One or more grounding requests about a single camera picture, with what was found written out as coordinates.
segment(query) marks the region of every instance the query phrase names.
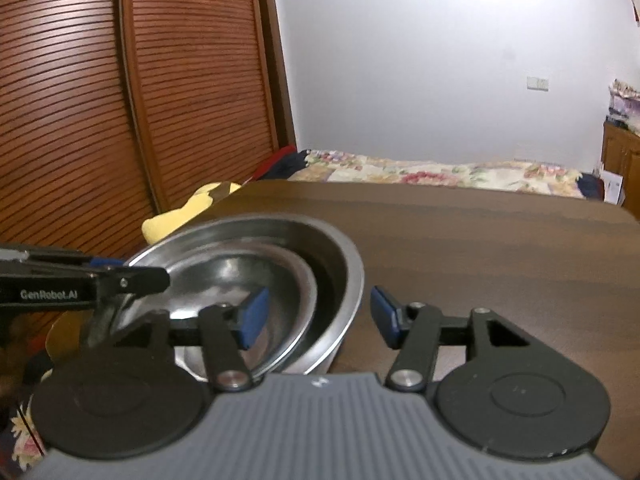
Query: floral bedspread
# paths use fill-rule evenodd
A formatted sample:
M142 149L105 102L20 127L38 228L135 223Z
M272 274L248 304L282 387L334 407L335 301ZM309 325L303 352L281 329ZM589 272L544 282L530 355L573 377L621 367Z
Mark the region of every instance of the floral bedspread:
M0 431L0 478L18 478L44 456L44 444L31 420L31 397L11 409L9 424Z
M308 166L289 180L477 187L584 198L577 185L580 171L539 162L453 165L319 150L310 150L305 160Z

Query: metal bowl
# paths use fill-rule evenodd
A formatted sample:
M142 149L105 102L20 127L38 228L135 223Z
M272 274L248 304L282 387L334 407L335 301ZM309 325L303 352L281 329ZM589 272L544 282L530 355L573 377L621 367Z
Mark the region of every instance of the metal bowl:
M172 319L196 316L211 304L240 304L252 291L269 289L267 323L242 357L254 377L275 370L294 351L316 306L316 280L296 253L269 244L235 241L190 244L188 232L149 248L135 264L163 266L171 286L162 294L129 301L116 318L118 330L152 310L168 310ZM194 377L207 379L202 350L177 347L176 363Z
M354 243L327 222L288 214L251 214L194 226L134 256L129 265L160 265L185 254L186 248L215 247L222 242L258 242L292 251L313 272L318 297L308 330L279 371L324 373L360 306L364 267Z

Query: wardrobe door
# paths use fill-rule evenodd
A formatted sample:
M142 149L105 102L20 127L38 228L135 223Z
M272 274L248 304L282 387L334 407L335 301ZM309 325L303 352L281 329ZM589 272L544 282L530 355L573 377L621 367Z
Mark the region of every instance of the wardrobe door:
M0 242L131 256L153 215L116 0L0 0Z
M171 207L207 182L242 182L274 151L257 7L255 0L122 1L138 126Z

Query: louvered wardrobe door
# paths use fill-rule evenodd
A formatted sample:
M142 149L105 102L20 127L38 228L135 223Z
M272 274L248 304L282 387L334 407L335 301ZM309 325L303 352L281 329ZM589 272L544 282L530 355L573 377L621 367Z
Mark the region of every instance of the louvered wardrobe door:
M242 182L275 145L254 0L131 0L122 10L136 110L170 206L207 182Z
M114 16L114 0L0 0L0 241L143 247Z

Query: wooden table surface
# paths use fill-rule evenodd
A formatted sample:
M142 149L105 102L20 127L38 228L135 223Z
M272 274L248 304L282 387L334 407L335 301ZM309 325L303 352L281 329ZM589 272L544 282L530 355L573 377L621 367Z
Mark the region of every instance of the wooden table surface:
M624 478L640 472L640 225L629 213L501 191L266 181L197 221L247 212L313 216L356 243L364 301L332 372L384 375L394 360L369 315L373 285L449 316L487 307L602 381L612 412L597 455ZM441 351L436 377L461 362L461 349Z

